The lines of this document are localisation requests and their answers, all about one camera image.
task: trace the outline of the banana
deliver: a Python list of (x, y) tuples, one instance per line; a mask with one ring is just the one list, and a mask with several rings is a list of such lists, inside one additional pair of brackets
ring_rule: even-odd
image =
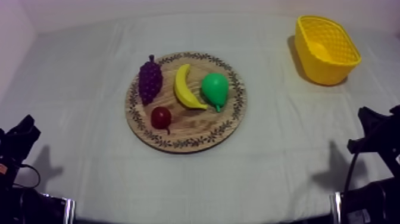
[(201, 104), (197, 100), (197, 98), (193, 95), (193, 93), (190, 91), (190, 89), (186, 84), (186, 76), (189, 73), (189, 69), (190, 69), (190, 64), (184, 64), (180, 66), (178, 72), (176, 73), (175, 85), (174, 85), (176, 97), (183, 105), (189, 108), (206, 110), (207, 105)]

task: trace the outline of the grape cluster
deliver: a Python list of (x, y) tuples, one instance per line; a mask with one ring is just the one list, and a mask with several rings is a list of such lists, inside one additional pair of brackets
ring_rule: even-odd
[(163, 86), (160, 66), (154, 62), (154, 55), (150, 55), (149, 59), (150, 61), (140, 67), (139, 72), (139, 96), (143, 105), (153, 102)]

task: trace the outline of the white tablecloth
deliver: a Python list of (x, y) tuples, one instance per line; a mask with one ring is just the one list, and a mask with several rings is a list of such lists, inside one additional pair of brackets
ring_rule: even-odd
[[(400, 99), (400, 42), (346, 26), (362, 63), (335, 87), (298, 73), (296, 18), (174, 14), (114, 20), (40, 35), (0, 106), (8, 130), (26, 114), (42, 131), (26, 163), (40, 191), (77, 201), (77, 215), (119, 223), (271, 223), (330, 211), (363, 136), (357, 110), (387, 114)], [(201, 51), (242, 76), (248, 109), (222, 144), (192, 155), (149, 148), (127, 125), (127, 88), (149, 54)], [(359, 157), (354, 186), (389, 177)], [(35, 176), (21, 171), (22, 182)]]

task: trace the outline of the plastic basket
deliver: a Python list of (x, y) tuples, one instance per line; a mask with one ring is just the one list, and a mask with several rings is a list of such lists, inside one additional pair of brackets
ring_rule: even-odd
[(305, 74), (322, 85), (340, 83), (361, 62), (360, 53), (345, 29), (328, 18), (299, 17), (295, 46)]

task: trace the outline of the plastic fruit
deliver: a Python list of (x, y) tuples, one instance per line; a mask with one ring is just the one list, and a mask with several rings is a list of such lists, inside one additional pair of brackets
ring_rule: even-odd
[(139, 96), (143, 105), (153, 102), (163, 86), (163, 75), (160, 66), (154, 62), (154, 55), (150, 55), (149, 59), (148, 62), (140, 67), (139, 72)]
[(170, 134), (169, 125), (172, 115), (170, 110), (165, 107), (156, 107), (151, 112), (151, 125), (156, 129), (166, 129)]
[(189, 108), (206, 110), (207, 105), (201, 104), (197, 100), (196, 96), (193, 95), (193, 93), (190, 91), (190, 89), (186, 84), (186, 76), (189, 73), (189, 69), (190, 69), (190, 64), (184, 64), (180, 66), (178, 72), (176, 73), (175, 85), (174, 85), (176, 97), (183, 105)]
[(201, 91), (212, 103), (217, 112), (221, 111), (228, 97), (229, 84), (226, 77), (220, 73), (210, 73), (206, 75), (201, 83)]

